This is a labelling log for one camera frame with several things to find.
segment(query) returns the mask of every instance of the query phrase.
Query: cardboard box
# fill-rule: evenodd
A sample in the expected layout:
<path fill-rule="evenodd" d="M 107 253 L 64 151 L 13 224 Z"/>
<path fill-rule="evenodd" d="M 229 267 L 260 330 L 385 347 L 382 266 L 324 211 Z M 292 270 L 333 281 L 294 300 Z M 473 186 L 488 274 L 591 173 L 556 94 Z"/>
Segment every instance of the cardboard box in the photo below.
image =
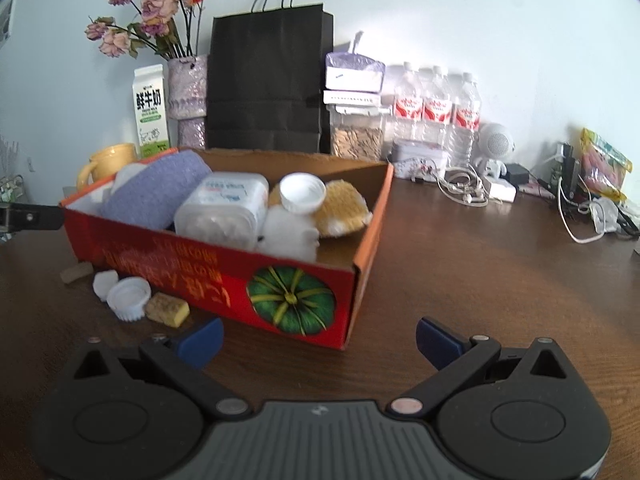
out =
<path fill-rule="evenodd" d="M 175 150 L 143 162 L 148 164 L 172 152 Z M 366 230 L 357 234 L 321 240 L 318 262 L 306 264 L 100 218 L 97 216 L 100 204 L 113 185 L 113 177 L 109 177 L 61 203 L 65 209 L 65 229 L 76 257 L 123 274 L 142 276 L 163 292 L 219 316 L 312 344 L 344 349 L 378 248 L 393 167 L 319 154 L 244 150 L 208 150 L 198 154 L 215 171 L 261 173 L 272 188 L 283 176 L 296 171 L 313 173 L 325 182 L 346 180 L 366 199 L 373 219 Z M 255 283 L 271 288 L 276 296 L 282 287 L 292 286 L 297 294 L 302 290 L 314 293 L 306 293 L 300 299 L 302 305 L 288 305 L 286 323 L 274 323 L 263 317 L 265 312 L 266 317 L 274 315 L 278 303 L 273 298 L 270 303 L 267 294 L 250 297 L 248 287 L 251 285 L 255 290 Z M 317 308 L 321 309 L 320 316 L 316 315 Z"/>

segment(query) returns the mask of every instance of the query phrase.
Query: triangular hole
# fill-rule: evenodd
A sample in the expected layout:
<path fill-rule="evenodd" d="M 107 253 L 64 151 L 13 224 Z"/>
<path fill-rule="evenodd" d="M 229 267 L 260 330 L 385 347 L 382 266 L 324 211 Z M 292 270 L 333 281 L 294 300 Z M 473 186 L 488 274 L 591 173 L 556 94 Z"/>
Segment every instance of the triangular hole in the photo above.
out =
<path fill-rule="evenodd" d="M 102 375 L 109 375 L 109 368 L 107 367 L 107 363 L 104 362 L 102 354 L 98 350 L 93 350 L 85 356 L 74 378 L 88 379 L 89 377 Z"/>
<path fill-rule="evenodd" d="M 566 379 L 566 374 L 564 373 L 564 370 L 562 370 L 560 363 L 556 360 L 556 356 L 549 350 L 543 350 L 540 352 L 536 363 L 531 369 L 531 375 Z"/>

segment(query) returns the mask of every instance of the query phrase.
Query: vase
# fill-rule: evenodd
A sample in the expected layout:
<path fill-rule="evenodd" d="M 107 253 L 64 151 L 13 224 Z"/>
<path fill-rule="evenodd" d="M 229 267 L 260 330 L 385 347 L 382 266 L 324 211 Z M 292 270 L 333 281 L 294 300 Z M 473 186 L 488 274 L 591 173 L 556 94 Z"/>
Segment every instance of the vase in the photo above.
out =
<path fill-rule="evenodd" d="M 207 56 L 169 60 L 167 114 L 178 121 L 179 146 L 206 147 Z"/>

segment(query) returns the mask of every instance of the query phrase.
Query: wooden table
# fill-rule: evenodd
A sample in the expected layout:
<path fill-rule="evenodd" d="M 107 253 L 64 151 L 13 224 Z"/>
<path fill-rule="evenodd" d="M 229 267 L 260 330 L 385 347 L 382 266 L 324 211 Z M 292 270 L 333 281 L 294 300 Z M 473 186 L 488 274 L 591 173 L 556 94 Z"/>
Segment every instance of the wooden table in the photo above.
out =
<path fill-rule="evenodd" d="M 588 225 L 575 227 L 587 235 Z M 612 443 L 600 478 L 640 479 L 640 256 L 607 235 L 573 243 L 535 197 L 472 209 L 434 186 L 395 182 L 364 304 L 346 352 L 225 322 L 212 377 L 263 399 L 375 398 L 381 404 L 434 370 L 415 349 L 423 316 L 505 346 L 555 338 L 607 412 Z M 121 324 L 90 280 L 71 286 L 64 231 L 22 233 L 0 247 L 0 479 L 39 478 L 28 425 L 75 346 L 90 335 L 133 345 L 158 331 Z M 195 322 L 200 314 L 192 316 Z"/>

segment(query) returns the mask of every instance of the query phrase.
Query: snack bag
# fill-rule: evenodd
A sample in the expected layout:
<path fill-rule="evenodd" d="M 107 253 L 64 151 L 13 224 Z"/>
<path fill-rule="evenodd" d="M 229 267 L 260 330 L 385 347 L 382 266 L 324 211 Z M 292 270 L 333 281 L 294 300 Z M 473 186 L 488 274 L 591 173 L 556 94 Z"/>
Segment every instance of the snack bag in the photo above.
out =
<path fill-rule="evenodd" d="M 611 146 L 601 136 L 584 128 L 580 136 L 582 171 L 584 181 L 591 192 L 606 196 L 614 202 L 626 200 L 622 182 L 626 172 L 634 165 L 626 156 Z"/>

